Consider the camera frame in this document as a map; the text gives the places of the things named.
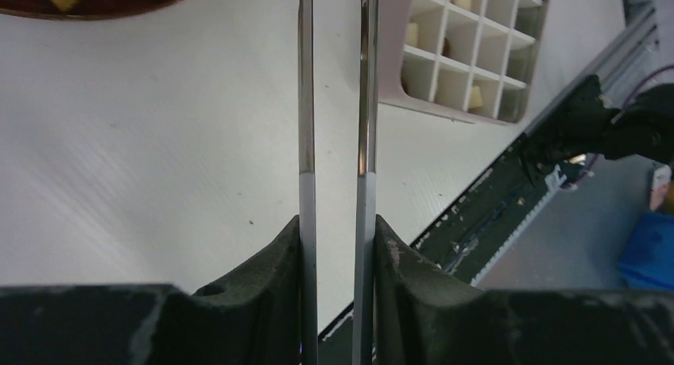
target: blue object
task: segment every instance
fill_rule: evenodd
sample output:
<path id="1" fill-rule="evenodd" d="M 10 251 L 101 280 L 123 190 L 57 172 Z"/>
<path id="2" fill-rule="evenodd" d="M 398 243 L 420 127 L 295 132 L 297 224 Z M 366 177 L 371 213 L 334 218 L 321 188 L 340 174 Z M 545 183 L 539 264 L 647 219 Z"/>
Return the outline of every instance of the blue object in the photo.
<path id="1" fill-rule="evenodd" d="M 644 214 L 618 266 L 632 289 L 674 291 L 674 216 Z"/>

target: metal rod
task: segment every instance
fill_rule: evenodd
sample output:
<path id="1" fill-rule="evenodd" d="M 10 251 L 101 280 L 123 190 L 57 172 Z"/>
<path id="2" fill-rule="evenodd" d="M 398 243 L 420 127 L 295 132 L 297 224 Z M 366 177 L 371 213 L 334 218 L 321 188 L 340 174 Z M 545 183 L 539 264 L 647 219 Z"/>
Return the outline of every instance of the metal rod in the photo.
<path id="1" fill-rule="evenodd" d="M 302 242 L 302 364 L 316 365 L 318 363 L 318 297 L 316 292 L 313 0 L 300 0 L 297 47 L 299 53 L 300 240 Z"/>
<path id="2" fill-rule="evenodd" d="M 374 223 L 378 106 L 379 0 L 361 0 L 358 194 L 354 287 L 354 365 L 370 365 L 373 351 Z"/>

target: white grid organizer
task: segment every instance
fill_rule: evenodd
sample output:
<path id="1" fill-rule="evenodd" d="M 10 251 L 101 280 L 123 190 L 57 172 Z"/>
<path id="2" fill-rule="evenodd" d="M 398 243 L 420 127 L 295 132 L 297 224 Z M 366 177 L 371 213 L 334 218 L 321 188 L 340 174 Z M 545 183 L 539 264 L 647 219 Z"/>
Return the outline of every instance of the white grid organizer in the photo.
<path id="1" fill-rule="evenodd" d="M 544 15 L 543 0 L 380 0 L 379 99 L 466 121 L 522 116 Z M 409 23 L 416 46 L 405 44 Z M 448 56 L 443 55 L 446 42 Z M 479 88 L 480 107 L 471 92 Z"/>

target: gray floor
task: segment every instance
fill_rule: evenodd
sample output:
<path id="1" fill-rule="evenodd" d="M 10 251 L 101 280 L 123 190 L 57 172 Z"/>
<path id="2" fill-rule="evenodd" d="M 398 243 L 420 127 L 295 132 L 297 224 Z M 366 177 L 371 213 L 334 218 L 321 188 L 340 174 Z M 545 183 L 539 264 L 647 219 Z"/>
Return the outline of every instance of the gray floor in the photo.
<path id="1" fill-rule="evenodd" d="M 480 288 L 620 289 L 618 259 L 647 210 L 653 163 L 600 161 L 596 176 L 560 192 Z"/>

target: white tabletop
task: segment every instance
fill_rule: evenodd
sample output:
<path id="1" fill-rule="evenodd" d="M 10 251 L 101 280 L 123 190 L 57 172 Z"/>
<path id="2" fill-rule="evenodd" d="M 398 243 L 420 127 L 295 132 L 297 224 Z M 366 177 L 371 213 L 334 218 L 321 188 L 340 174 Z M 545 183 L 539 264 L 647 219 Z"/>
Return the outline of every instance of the white tabletop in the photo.
<path id="1" fill-rule="evenodd" d="M 352 299 L 358 0 L 316 0 L 320 328 Z M 0 17 L 0 283 L 192 292 L 297 213 L 297 0 Z M 551 0 L 529 117 L 624 28 Z M 380 107 L 378 212 L 411 242 L 525 127 Z"/>

